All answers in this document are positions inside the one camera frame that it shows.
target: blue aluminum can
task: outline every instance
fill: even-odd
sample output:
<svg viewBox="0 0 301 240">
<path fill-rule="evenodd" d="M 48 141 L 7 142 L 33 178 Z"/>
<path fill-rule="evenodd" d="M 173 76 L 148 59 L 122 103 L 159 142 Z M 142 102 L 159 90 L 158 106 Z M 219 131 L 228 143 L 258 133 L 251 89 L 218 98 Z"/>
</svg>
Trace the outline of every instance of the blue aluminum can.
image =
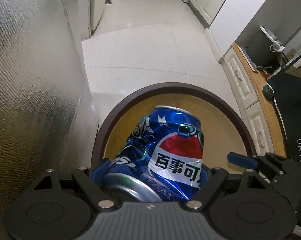
<svg viewBox="0 0 301 240">
<path fill-rule="evenodd" d="M 203 145 L 197 117 L 176 107 L 156 106 L 109 166 L 104 188 L 126 191 L 138 201 L 187 201 L 200 186 Z"/>
</svg>

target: can lid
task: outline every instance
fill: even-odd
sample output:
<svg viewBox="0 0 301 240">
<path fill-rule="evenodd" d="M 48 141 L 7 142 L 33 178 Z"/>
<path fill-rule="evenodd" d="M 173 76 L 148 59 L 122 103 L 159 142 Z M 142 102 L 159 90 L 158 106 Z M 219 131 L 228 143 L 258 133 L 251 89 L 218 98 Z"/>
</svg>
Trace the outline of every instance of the can lid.
<svg viewBox="0 0 301 240">
<path fill-rule="evenodd" d="M 103 177 L 103 185 L 108 194 L 125 193 L 139 202 L 161 202 L 158 194 L 141 180 L 119 172 L 108 173 Z"/>
<path fill-rule="evenodd" d="M 156 108 L 167 108 L 167 109 L 172 109 L 172 110 L 175 110 L 175 111 L 179 111 L 179 112 L 182 112 L 182 113 L 185 113 L 185 114 L 189 114 L 190 116 L 194 117 L 200 125 L 202 125 L 202 123 L 200 122 L 200 120 L 198 119 L 197 116 L 193 115 L 191 112 L 188 112 L 184 109 L 181 109 L 181 108 L 178 108 L 178 107 L 175 107 L 175 106 L 156 106 Z"/>
</svg>

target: silver foil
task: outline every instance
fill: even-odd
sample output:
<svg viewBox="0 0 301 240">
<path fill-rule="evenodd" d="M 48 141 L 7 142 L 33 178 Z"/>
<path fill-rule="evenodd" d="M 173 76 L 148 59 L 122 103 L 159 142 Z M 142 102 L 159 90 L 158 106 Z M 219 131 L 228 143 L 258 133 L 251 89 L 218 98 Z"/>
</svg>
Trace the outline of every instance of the silver foil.
<svg viewBox="0 0 301 240">
<path fill-rule="evenodd" d="M 42 171 L 90 166 L 98 117 L 78 26 L 77 0 L 0 0 L 0 239 Z"/>
</svg>

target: drawer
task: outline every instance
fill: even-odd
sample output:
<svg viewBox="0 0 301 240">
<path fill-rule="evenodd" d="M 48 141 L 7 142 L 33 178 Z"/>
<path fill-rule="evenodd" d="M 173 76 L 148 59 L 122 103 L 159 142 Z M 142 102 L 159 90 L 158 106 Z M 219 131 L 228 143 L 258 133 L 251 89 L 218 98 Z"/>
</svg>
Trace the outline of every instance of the drawer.
<svg viewBox="0 0 301 240">
<path fill-rule="evenodd" d="M 258 101 L 252 82 L 233 48 L 226 53 L 224 60 L 247 109 Z"/>
<path fill-rule="evenodd" d="M 263 156 L 266 152 L 274 152 L 267 121 L 260 102 L 248 108 L 246 114 L 257 155 Z"/>
<path fill-rule="evenodd" d="M 233 80 L 233 77 L 232 77 L 232 75 L 231 75 L 231 73 L 228 69 L 228 66 L 227 66 L 227 64 L 224 60 L 221 63 L 221 65 L 222 65 L 222 67 L 225 71 L 225 74 L 226 74 L 227 79 L 229 81 L 229 84 L 230 84 L 231 90 L 233 92 L 233 95 L 235 96 L 235 99 L 236 99 L 236 102 L 237 102 L 237 105 L 238 105 L 238 108 L 239 108 L 239 111 L 240 111 L 240 117 L 241 117 L 241 119 L 243 120 L 244 124 L 246 125 L 246 127 L 248 128 L 248 130 L 250 132 L 250 126 L 249 126 L 249 122 L 248 122 L 248 119 L 247 119 L 246 109 L 243 105 L 242 98 L 239 95 L 239 91 L 237 89 L 235 81 Z"/>
</svg>

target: baseboard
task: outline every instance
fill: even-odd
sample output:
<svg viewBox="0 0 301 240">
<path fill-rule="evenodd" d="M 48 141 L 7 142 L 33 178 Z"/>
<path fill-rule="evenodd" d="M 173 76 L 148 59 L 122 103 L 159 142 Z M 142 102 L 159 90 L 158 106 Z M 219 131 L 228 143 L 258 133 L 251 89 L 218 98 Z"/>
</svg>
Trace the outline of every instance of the baseboard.
<svg viewBox="0 0 301 240">
<path fill-rule="evenodd" d="M 81 39 L 82 40 L 89 39 L 89 38 L 90 38 L 89 30 L 87 30 L 87 31 L 81 31 Z"/>
<path fill-rule="evenodd" d="M 196 18 L 199 20 L 199 22 L 201 23 L 201 25 L 205 28 L 208 29 L 209 28 L 209 24 L 207 23 L 207 21 L 204 19 L 204 17 L 200 14 L 200 12 L 194 7 L 194 5 L 191 3 L 190 0 L 188 0 L 188 6 L 189 8 L 192 10 L 193 14 L 196 16 Z"/>
<path fill-rule="evenodd" d="M 208 42 L 208 44 L 209 44 L 209 46 L 212 50 L 212 53 L 214 54 L 214 57 L 215 57 L 216 61 L 218 63 L 222 63 L 222 61 L 224 60 L 223 55 L 220 52 L 214 38 L 210 34 L 209 29 L 205 29 L 204 36 L 205 36 L 205 38 L 206 38 L 206 40 L 207 40 L 207 42 Z"/>
</svg>

